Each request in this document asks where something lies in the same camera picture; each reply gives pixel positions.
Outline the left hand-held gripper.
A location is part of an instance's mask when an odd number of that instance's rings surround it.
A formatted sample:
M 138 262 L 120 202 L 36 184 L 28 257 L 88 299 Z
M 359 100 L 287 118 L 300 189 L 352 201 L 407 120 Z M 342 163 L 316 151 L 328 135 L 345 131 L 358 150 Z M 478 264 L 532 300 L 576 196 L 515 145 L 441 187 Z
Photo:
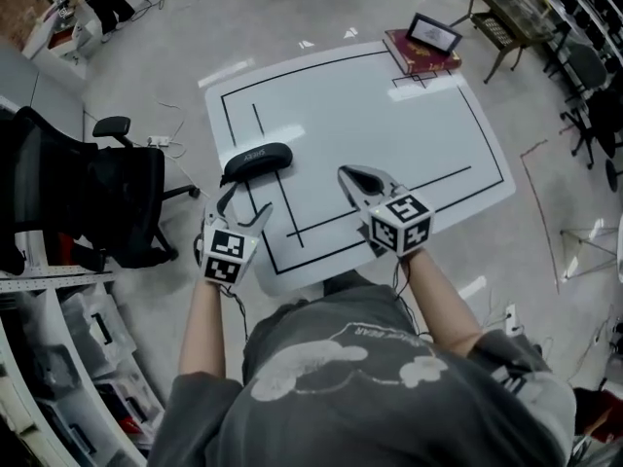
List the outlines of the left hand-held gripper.
M 269 221 L 274 206 L 265 204 L 251 221 L 237 222 L 236 232 L 229 229 L 227 207 L 238 188 L 238 182 L 221 186 L 205 205 L 202 231 L 195 243 L 201 275 L 222 286 L 240 283 L 256 253 L 258 238 Z

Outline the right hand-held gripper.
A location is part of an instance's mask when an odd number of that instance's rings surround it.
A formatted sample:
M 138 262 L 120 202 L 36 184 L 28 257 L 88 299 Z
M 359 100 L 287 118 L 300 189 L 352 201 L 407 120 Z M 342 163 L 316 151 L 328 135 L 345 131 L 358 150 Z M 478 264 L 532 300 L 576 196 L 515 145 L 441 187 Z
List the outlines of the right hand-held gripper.
M 428 241 L 434 209 L 417 191 L 366 165 L 341 166 L 338 181 L 349 204 L 359 209 L 371 243 L 405 257 Z

